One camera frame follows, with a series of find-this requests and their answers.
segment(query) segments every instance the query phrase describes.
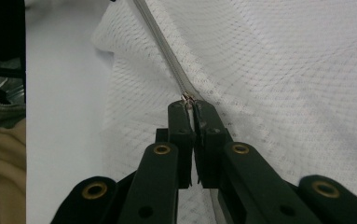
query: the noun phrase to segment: white fabric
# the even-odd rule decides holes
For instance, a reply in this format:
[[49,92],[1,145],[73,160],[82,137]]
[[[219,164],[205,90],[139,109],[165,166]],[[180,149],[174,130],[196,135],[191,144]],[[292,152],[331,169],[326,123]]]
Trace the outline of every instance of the white fabric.
[[[357,1],[146,2],[236,141],[287,181],[326,175],[357,194]],[[92,41],[116,55],[104,169],[120,179],[166,127],[180,92],[132,0],[110,4]],[[181,194],[180,223],[212,223],[206,193]]]

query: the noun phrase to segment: white mesh fabric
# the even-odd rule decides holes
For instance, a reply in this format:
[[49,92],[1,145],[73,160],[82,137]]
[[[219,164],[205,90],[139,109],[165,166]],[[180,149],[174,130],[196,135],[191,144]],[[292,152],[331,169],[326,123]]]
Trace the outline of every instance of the white mesh fabric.
[[[256,147],[290,182],[326,175],[357,194],[357,2],[146,2],[235,140]],[[105,169],[123,177],[167,125],[167,105],[179,91],[132,1],[110,5],[93,42],[118,58],[105,112]],[[209,206],[180,217],[208,223],[197,219],[199,209]]]

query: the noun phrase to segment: white surface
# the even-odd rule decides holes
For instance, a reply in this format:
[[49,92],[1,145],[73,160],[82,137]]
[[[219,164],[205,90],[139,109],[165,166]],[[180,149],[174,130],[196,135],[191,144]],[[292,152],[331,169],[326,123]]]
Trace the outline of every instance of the white surface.
[[[146,2],[235,140],[294,184],[326,175],[357,194],[357,2]],[[132,0],[110,5],[93,41],[116,56],[103,131],[114,147],[103,167],[121,178],[167,125],[179,91]],[[203,192],[181,195],[180,223],[211,223]]]
[[108,0],[28,1],[27,223],[49,223],[79,181],[102,175],[112,57],[90,36]]

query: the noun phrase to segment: beige fabric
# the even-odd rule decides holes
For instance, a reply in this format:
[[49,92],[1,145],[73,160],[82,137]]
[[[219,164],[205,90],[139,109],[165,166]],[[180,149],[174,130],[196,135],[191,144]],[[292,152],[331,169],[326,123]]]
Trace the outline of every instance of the beige fabric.
[[0,128],[0,224],[25,223],[26,121]]

